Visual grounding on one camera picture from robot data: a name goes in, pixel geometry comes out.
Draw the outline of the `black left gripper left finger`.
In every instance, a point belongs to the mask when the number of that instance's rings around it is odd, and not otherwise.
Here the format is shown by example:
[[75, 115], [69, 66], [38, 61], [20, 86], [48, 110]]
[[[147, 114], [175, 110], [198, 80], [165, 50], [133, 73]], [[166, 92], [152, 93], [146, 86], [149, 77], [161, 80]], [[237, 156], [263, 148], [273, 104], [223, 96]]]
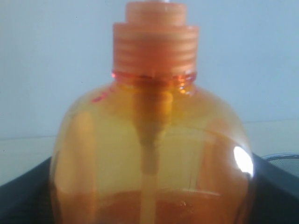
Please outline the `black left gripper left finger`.
[[49, 187], [50, 158], [0, 186], [2, 224], [54, 223]]

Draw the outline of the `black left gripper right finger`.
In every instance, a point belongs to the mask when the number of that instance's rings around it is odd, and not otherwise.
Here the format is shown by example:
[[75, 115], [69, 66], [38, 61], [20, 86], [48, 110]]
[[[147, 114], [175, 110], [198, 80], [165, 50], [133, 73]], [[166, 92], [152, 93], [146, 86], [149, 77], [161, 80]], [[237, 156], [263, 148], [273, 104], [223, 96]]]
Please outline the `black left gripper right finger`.
[[254, 155], [256, 194], [251, 224], [297, 224], [299, 222], [299, 177]]

